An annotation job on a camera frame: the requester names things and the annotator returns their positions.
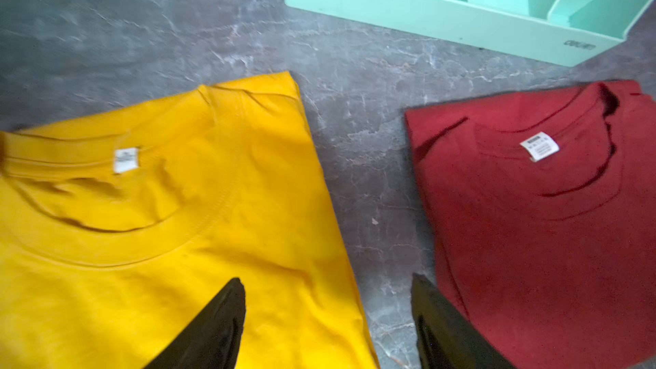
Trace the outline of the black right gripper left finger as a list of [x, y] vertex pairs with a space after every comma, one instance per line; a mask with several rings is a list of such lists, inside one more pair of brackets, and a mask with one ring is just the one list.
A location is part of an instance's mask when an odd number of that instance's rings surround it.
[[147, 367], [234, 368], [245, 316], [244, 286], [232, 278]]

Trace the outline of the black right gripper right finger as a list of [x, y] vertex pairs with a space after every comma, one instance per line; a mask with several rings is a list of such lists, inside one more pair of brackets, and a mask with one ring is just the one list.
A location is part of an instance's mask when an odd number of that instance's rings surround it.
[[411, 307], [423, 369], [512, 368], [424, 275], [415, 273]]

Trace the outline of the yellow t-shirt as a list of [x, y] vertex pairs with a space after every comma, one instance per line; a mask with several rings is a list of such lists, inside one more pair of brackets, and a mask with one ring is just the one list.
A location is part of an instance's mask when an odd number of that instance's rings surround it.
[[145, 367], [232, 278], [237, 367], [379, 366], [289, 73], [2, 133], [2, 367]]

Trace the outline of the red t-shirt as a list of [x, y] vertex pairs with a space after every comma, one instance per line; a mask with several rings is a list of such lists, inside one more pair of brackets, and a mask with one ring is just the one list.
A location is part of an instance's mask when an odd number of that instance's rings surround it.
[[634, 80], [410, 109], [437, 286], [518, 368], [655, 354], [655, 103]]

